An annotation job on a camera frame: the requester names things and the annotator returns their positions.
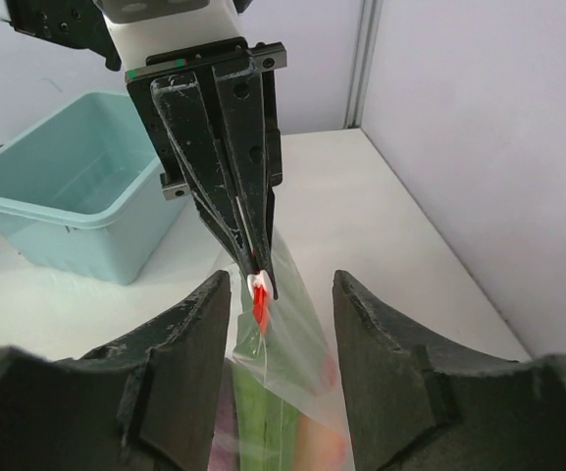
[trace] bag of vegetables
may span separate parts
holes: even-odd
[[[232,312],[209,471],[353,469],[334,353],[276,232],[272,259],[279,299],[261,328],[238,267],[225,253],[215,266],[231,274]]]

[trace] plastic bag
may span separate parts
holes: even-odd
[[[238,267],[209,471],[353,469],[334,353],[287,247],[274,233],[279,299],[264,336]]]

